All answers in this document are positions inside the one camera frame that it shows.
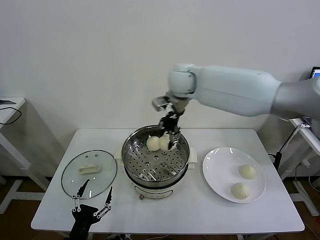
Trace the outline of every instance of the white wall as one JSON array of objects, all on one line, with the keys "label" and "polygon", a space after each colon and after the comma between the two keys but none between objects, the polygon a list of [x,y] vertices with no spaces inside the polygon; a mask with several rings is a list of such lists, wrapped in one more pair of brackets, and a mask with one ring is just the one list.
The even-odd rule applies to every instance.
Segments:
[{"label": "white wall", "polygon": [[[320,64],[319,8],[317,0],[3,0],[0,96],[25,97],[66,149],[78,128],[156,124],[151,99],[167,90],[175,63],[297,81]],[[258,130],[265,119],[192,102],[181,126]]]}]

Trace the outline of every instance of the small white table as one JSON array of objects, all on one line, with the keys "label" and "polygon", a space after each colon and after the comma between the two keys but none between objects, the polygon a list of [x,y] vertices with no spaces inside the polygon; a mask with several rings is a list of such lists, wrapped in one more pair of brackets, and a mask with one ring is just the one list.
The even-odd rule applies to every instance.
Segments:
[{"label": "small white table", "polygon": [[[0,105],[0,109],[12,107],[18,110],[25,103],[25,99],[23,97],[0,97],[0,100],[9,100],[16,103],[2,104]],[[0,110],[0,123],[6,123],[16,113],[16,110],[12,108]],[[27,176],[29,176],[43,190],[47,190],[49,186],[49,181],[32,166],[32,164],[6,139],[6,137],[1,132],[0,145],[2,145],[13,156],[14,163],[23,172],[25,172]],[[3,177],[0,178],[0,181],[3,184],[5,183],[5,179]],[[5,213],[6,209],[8,208],[9,204],[13,199],[38,201],[42,199],[44,194],[41,192],[18,192],[17,190],[19,189],[22,182],[22,180],[16,180],[14,182],[11,189],[3,199],[2,203],[0,204],[0,214]]]},{"label": "small white table", "polygon": [[[78,130],[42,199],[32,220],[35,230],[69,232],[74,224],[73,200],[61,186],[67,164],[88,150],[119,151],[134,129]],[[252,129],[184,129],[182,134],[194,147],[198,164],[188,170],[180,189],[162,200],[140,200],[124,166],[117,160],[118,171],[112,183],[111,211],[91,226],[92,233],[130,234],[266,234],[299,232],[305,226],[275,170],[258,135]],[[202,162],[212,149],[228,146],[255,158],[263,167],[266,189],[262,197],[251,203],[234,203],[217,195],[206,183]],[[102,208],[109,190],[80,203]]]},{"label": "small white table", "polygon": [[[290,122],[294,127],[303,124],[304,122],[300,118],[290,119]],[[302,143],[279,167],[279,175],[282,180],[284,180],[302,161],[307,157],[312,151],[320,156],[320,140],[309,128],[304,128],[299,131],[301,136],[304,138],[305,142]],[[304,202],[306,208],[308,209],[311,216],[319,216],[319,211],[316,206],[312,203],[312,200],[308,196],[306,190],[302,184],[297,181],[292,182],[298,193],[290,194],[292,201],[294,202]],[[320,178],[317,179],[313,185],[315,187],[320,186]]]}]

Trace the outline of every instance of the white robotic arm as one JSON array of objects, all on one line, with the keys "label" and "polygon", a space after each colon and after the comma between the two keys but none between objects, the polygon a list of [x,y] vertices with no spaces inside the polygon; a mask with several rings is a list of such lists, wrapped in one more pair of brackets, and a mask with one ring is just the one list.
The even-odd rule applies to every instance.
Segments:
[{"label": "white robotic arm", "polygon": [[157,111],[172,107],[159,125],[170,133],[173,142],[179,138],[178,119],[191,99],[247,117],[270,113],[320,120],[320,78],[280,82],[262,71],[177,64],[168,75],[168,83],[166,95],[154,98],[152,104]]}]

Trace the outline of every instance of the stainless steel pot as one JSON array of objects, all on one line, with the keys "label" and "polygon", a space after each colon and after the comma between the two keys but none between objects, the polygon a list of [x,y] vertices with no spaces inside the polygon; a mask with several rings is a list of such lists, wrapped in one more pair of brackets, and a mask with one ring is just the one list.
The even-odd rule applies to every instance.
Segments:
[{"label": "stainless steel pot", "polygon": [[188,169],[190,147],[181,134],[179,143],[171,151],[150,151],[149,136],[161,137],[164,131],[157,125],[144,126],[133,132],[124,142],[121,158],[129,178],[144,188],[163,189],[177,183]]}]

